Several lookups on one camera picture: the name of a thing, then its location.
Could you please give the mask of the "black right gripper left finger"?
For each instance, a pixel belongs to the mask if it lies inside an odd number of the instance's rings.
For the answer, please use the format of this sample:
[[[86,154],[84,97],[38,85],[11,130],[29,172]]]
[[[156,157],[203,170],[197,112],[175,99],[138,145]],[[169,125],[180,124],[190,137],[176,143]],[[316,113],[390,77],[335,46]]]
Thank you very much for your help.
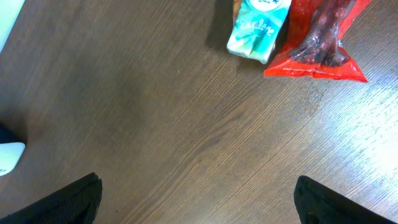
[[[92,172],[1,218],[1,224],[93,223],[102,199],[102,191],[102,180]]]

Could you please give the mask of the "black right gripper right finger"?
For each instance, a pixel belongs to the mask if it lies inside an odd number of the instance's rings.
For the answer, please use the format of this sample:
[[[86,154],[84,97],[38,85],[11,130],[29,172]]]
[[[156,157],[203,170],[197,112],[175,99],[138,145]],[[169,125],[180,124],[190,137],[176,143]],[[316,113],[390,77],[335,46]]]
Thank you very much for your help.
[[[394,224],[305,175],[297,180],[294,204],[304,224]]]

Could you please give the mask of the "red snack bag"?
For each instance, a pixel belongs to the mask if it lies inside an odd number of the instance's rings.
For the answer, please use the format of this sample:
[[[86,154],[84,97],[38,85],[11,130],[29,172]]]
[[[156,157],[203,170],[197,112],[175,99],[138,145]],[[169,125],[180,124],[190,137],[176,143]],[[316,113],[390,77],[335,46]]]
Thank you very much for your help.
[[[293,0],[287,40],[265,77],[304,77],[367,82],[341,40],[371,0]]]

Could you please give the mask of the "teal tissue pack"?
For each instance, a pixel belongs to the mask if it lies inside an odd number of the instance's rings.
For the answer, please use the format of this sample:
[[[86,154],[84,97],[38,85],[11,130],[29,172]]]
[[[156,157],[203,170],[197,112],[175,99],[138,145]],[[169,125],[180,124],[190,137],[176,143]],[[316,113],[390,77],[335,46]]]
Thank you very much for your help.
[[[275,49],[291,0],[243,0],[226,48],[266,64]]]

